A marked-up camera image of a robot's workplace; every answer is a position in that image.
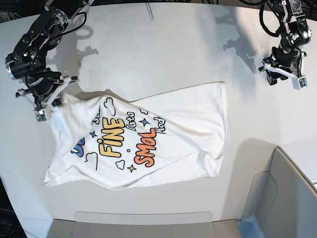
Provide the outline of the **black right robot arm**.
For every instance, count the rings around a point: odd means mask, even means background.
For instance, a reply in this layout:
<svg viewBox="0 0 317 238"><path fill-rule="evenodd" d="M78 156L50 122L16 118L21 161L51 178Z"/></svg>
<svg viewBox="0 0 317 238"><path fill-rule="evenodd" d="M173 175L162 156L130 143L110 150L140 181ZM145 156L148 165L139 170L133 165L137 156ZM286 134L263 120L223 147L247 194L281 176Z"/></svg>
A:
<svg viewBox="0 0 317 238"><path fill-rule="evenodd" d="M92 3L91 0L45 1L44 11L6 57L9 77L27 87L18 90L16 96L27 97L31 94L35 112L43 114L46 106L58 104L62 90L75 80L48 68L46 57L48 51L56 48L62 37L69 34L69 21L79 15L86 16Z"/></svg>

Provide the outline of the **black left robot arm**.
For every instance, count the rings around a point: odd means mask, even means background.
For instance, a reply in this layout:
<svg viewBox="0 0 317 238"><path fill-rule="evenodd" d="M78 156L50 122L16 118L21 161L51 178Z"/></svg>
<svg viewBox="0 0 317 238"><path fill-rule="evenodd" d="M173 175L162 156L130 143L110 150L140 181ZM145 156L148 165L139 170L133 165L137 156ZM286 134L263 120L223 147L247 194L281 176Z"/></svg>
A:
<svg viewBox="0 0 317 238"><path fill-rule="evenodd" d="M271 32L264 23L264 5L267 4L277 17L279 27ZM291 79L293 88L300 90L308 86L307 77L302 73L307 53L303 46L311 41L312 31L303 13L300 0L267 0L260 6L260 25L272 37L280 37L278 47L272 47L271 53L262 60L260 72L266 72L269 85L275 85L278 79Z"/></svg>

